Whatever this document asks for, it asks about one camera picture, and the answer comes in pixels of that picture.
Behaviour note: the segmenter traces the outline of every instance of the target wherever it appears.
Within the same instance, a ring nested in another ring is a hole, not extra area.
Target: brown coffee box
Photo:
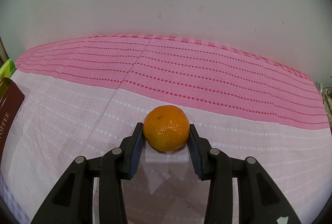
[[[9,129],[21,107],[24,94],[15,82],[4,77],[0,81],[0,163]]]

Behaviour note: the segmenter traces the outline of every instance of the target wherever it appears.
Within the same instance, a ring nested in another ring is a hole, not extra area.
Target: citrus fruit
[[[145,117],[143,134],[155,149],[173,151],[186,143],[189,121],[180,108],[173,105],[159,106]]]

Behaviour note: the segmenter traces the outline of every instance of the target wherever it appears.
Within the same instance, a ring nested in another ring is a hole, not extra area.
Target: wall
[[[75,37],[172,35],[264,56],[332,84],[331,28],[331,0],[0,0],[0,35],[13,59]]]

